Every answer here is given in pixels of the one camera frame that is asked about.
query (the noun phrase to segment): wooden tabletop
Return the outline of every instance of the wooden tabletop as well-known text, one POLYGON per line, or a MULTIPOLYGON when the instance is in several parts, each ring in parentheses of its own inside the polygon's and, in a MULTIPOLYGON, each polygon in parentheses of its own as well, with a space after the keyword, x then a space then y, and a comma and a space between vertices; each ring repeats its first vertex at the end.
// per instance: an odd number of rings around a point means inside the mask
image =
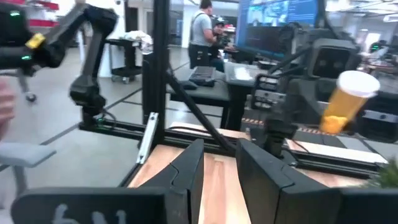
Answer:
MULTIPOLYGON (((172 126, 186 126, 189 128, 204 129, 201 126, 186 123, 172 123, 172 126)), ((184 129, 181 129, 180 131, 192 132, 184 129)), ((250 139, 247 134, 242 132, 224 129, 218 129, 218 131, 225 136, 250 139)), ((308 150, 311 153, 321 153, 316 147, 310 147, 308 145, 306 147, 308 147, 308 150)), ((330 154, 330 151, 334 150, 338 149, 325 149, 325 151, 329 151, 328 154, 330 154)), ((172 162, 182 151, 183 149, 176 147, 157 146, 149 156, 146 163, 141 167, 135 178, 129 184, 129 187, 138 187, 145 183, 172 162)), ((324 174, 309 170, 299 171, 328 187, 347 187, 364 183, 363 180, 351 177, 324 174)), ((250 223, 248 210, 244 202, 243 193, 238 179, 238 170, 235 158, 205 153, 204 174, 199 223, 250 223)))

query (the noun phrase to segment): gray t-shirt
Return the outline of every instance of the gray t-shirt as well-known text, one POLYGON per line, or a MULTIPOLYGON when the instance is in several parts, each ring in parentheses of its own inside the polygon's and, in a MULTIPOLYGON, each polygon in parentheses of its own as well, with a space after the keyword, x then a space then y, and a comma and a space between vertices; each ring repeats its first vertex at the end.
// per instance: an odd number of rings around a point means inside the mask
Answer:
POLYGON ((192 16, 191 23, 192 20, 194 21, 191 26, 191 44, 210 47, 211 43, 206 40, 204 33, 205 29, 212 29, 210 17, 199 10, 192 16))

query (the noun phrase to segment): black vertical pole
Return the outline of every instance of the black vertical pole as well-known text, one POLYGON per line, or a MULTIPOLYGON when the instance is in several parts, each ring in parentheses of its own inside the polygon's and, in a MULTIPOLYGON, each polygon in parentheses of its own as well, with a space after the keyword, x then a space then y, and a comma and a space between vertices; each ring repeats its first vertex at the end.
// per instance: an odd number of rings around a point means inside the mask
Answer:
POLYGON ((154 0, 154 32, 153 32, 153 99, 159 121, 155 132, 154 145, 164 138, 165 101, 166 101, 166 70, 169 67, 169 9, 170 0, 154 0))

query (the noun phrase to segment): keyboard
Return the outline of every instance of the keyboard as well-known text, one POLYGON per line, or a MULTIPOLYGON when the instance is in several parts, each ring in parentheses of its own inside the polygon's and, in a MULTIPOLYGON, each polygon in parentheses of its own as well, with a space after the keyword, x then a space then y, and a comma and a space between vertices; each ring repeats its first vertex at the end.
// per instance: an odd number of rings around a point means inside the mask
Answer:
POLYGON ((197 66, 193 69, 189 80, 198 86, 214 87, 216 68, 197 66))

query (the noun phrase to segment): mouse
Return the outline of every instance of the mouse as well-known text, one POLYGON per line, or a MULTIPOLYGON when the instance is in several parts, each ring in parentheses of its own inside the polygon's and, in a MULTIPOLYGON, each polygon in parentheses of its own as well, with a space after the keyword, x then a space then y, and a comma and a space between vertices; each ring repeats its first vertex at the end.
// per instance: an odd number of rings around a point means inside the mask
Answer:
POLYGON ((196 90, 198 88, 198 85, 194 84, 191 81, 181 81, 180 85, 184 90, 196 90))

